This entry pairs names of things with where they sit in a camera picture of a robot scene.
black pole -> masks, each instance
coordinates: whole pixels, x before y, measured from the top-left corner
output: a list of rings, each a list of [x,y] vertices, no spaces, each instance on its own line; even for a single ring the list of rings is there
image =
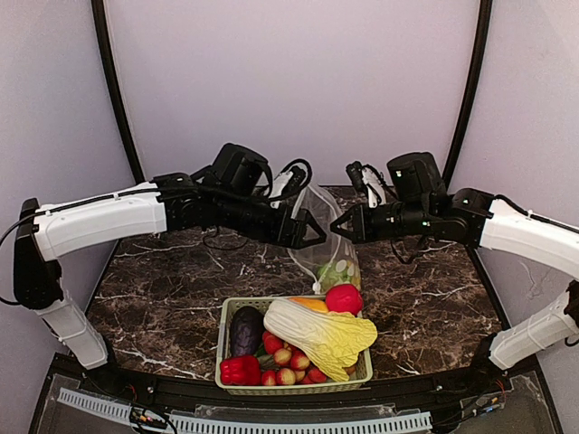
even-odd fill
[[[464,135],[467,132],[469,125],[470,113],[472,111],[472,104],[474,97],[477,94],[477,86],[479,85],[480,70],[482,68],[482,60],[485,54],[485,47],[487,45],[487,36],[489,34],[490,25],[490,11],[492,9],[492,0],[480,0],[479,21],[477,23],[477,32],[474,37],[474,46],[472,48],[472,57],[470,58],[469,76],[467,78],[467,85],[462,97],[462,104],[460,106],[459,119],[454,130],[454,137],[452,138],[451,150],[446,159],[444,172],[442,172],[442,179],[448,187],[451,183],[454,169],[459,161],[460,149],[464,141]]]
[[[107,16],[105,15],[105,5],[103,0],[91,0],[92,16],[94,18],[94,27],[97,32],[97,40],[99,41],[100,59],[102,61],[102,68],[105,72],[105,79],[109,87],[110,102],[115,112],[117,119],[117,126],[119,128],[120,139],[125,148],[128,165],[133,173],[133,178],[137,184],[145,182],[145,175],[143,174],[143,167],[138,161],[137,149],[133,136],[130,133],[128,126],[127,112],[123,104],[123,99],[120,95],[119,79],[117,78],[117,71],[115,70],[115,62],[112,57],[112,49],[110,48],[109,28],[107,26]]]

red bell pepper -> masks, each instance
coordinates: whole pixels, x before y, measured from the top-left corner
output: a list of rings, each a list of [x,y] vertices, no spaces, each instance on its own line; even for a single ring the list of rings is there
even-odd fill
[[[261,384],[260,362],[253,355],[226,359],[219,365],[221,382],[235,386],[259,386]]]

eggplant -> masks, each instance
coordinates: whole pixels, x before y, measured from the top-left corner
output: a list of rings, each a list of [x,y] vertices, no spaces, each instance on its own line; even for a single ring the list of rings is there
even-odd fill
[[[235,312],[229,329],[232,357],[255,354],[260,348],[263,332],[263,314],[255,307],[244,306]]]

green basket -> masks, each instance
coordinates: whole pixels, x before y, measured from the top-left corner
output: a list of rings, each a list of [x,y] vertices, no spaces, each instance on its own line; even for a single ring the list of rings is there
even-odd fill
[[[217,344],[217,366],[215,369],[215,382],[219,387],[228,391],[231,395],[306,395],[311,393],[348,392],[359,389],[362,384],[372,378],[372,362],[370,351],[365,349],[360,353],[356,365],[356,371],[350,375],[349,382],[333,382],[327,380],[319,384],[296,384],[293,386],[231,386],[221,382],[220,365],[224,359],[230,356],[229,352],[229,326],[233,314],[244,306],[252,306],[264,315],[271,302],[279,297],[234,297],[227,298],[223,303],[221,322],[219,323],[219,341]],[[324,299],[324,296],[310,296],[308,298]]]

white cable tray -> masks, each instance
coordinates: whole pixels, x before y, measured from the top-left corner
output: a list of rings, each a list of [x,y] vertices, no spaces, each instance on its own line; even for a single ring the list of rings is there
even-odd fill
[[[65,388],[61,388],[58,402],[103,419],[131,426],[128,420],[130,407],[125,403],[107,401]],[[432,428],[431,413],[428,411],[374,420],[308,424],[229,422],[175,414],[169,415],[169,419],[176,426],[179,434],[403,434],[424,432]],[[147,429],[173,433],[170,427],[165,430]]]

